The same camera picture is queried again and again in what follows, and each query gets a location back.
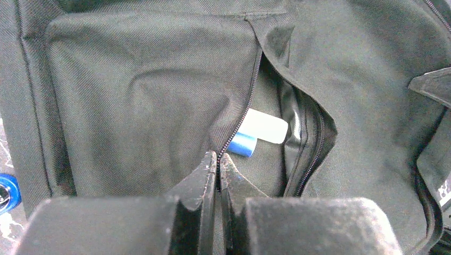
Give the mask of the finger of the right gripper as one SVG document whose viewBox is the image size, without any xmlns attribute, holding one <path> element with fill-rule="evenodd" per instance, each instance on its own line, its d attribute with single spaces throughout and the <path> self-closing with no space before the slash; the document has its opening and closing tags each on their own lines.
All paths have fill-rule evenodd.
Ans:
<svg viewBox="0 0 451 255">
<path fill-rule="evenodd" d="M 450 67 L 415 77 L 408 88 L 450 107 Z"/>
</svg>

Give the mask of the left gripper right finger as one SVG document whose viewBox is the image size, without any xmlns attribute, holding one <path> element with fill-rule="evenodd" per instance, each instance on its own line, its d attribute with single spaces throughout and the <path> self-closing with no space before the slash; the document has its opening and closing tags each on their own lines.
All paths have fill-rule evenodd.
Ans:
<svg viewBox="0 0 451 255">
<path fill-rule="evenodd" d="M 271 198 L 220 160 L 227 254 L 401 254 L 386 214 L 367 198 Z"/>
</svg>

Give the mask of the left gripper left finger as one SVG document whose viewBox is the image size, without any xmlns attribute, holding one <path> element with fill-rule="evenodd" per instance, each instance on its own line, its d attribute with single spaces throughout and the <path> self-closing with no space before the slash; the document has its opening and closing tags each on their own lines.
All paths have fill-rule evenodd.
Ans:
<svg viewBox="0 0 451 255">
<path fill-rule="evenodd" d="M 56 198 L 30 218 L 14 254 L 211 254 L 216 153 L 157 197 Z"/>
</svg>

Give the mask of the small blue white bottle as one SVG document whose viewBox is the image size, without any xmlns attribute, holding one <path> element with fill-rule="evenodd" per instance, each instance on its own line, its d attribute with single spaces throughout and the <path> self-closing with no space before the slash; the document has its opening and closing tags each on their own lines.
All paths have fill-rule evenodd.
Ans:
<svg viewBox="0 0 451 255">
<path fill-rule="evenodd" d="M 237 132 L 227 151 L 244 157 L 251 157 L 257 145 L 257 138 Z"/>
</svg>

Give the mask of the beige glue stick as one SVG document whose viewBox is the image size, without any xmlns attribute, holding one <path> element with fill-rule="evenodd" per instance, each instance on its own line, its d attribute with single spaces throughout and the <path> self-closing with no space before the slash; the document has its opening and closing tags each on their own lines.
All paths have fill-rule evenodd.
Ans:
<svg viewBox="0 0 451 255">
<path fill-rule="evenodd" d="M 278 117 L 249 109 L 238 132 L 274 144 L 282 144 L 288 131 L 288 123 Z"/>
</svg>

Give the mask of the black student backpack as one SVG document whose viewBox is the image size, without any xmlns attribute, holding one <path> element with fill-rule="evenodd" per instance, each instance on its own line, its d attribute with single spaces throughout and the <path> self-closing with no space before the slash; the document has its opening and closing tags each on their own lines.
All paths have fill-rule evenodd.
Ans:
<svg viewBox="0 0 451 255">
<path fill-rule="evenodd" d="M 401 254 L 450 254 L 438 190 L 446 1 L 1 1 L 1 116 L 26 219 L 56 198 L 157 197 L 216 153 L 271 198 L 367 198 Z M 249 109 L 282 144 L 227 151 Z"/>
</svg>

